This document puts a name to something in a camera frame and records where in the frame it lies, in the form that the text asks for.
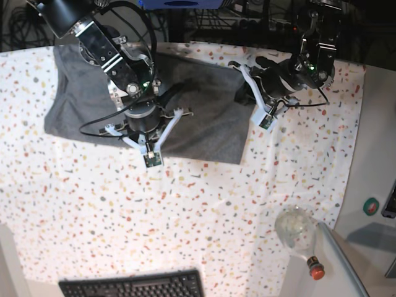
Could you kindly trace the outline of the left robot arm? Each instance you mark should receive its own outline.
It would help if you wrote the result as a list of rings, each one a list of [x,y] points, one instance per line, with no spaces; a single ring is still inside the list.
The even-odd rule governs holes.
[[[304,88],[322,93],[321,88],[332,83],[341,18],[341,1],[306,1],[297,16],[301,33],[291,57],[275,62],[258,56],[256,65],[247,67],[265,105],[307,108],[329,103],[325,99],[323,103],[302,104],[293,94]]]

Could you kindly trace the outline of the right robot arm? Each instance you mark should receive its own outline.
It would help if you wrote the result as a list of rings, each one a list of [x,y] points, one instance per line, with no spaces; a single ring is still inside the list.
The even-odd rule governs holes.
[[[157,138],[164,125],[156,91],[157,38],[145,12],[127,1],[29,1],[29,4],[56,37],[73,34],[107,75],[111,91],[121,92],[118,113],[125,115],[127,131],[141,133],[148,139]],[[140,17],[150,36],[149,43],[139,38],[143,48],[135,53],[129,53],[121,38],[113,37],[110,28],[94,17],[97,12],[105,14],[122,7]]]

